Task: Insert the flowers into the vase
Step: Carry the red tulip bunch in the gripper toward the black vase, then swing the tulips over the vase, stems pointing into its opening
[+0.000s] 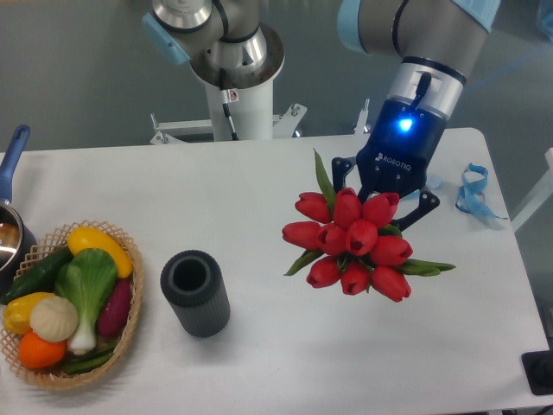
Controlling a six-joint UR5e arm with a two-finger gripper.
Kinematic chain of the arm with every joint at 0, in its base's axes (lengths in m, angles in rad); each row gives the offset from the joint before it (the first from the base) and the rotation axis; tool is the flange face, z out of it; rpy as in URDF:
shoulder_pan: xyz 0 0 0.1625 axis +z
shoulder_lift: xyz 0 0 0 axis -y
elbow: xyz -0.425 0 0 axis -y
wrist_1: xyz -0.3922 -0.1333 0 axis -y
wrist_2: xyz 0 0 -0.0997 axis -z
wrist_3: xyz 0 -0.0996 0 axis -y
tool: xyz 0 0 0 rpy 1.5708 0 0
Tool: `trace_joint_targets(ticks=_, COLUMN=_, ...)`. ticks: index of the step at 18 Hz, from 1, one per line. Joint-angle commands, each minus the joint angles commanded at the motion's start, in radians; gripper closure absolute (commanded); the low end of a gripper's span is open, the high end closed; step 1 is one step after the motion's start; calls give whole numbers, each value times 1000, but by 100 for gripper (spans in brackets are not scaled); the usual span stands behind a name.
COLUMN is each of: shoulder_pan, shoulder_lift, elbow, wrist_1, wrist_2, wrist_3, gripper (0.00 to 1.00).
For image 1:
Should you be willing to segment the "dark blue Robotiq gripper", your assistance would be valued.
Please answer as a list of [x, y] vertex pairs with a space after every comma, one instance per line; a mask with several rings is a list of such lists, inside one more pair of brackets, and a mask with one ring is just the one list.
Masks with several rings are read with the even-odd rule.
[[365, 201], [373, 193], [397, 193], [401, 198], [391, 224], [405, 231], [440, 205], [439, 197], [425, 183], [445, 127], [444, 118], [387, 99], [357, 156], [332, 160], [334, 191], [346, 187], [346, 177], [357, 165], [359, 198]]

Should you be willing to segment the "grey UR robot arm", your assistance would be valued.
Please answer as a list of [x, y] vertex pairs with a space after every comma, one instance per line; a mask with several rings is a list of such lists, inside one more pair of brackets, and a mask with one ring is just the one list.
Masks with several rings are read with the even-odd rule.
[[[341, 42], [401, 58], [367, 144], [332, 162], [334, 190], [359, 172], [362, 200], [418, 193], [418, 206], [394, 225], [406, 229], [438, 206], [427, 169], [499, 8], [496, 1], [345, 1]], [[218, 141], [274, 136], [273, 81], [284, 62], [278, 34], [255, 1], [154, 1], [143, 27], [176, 65], [188, 63], [206, 88]]]

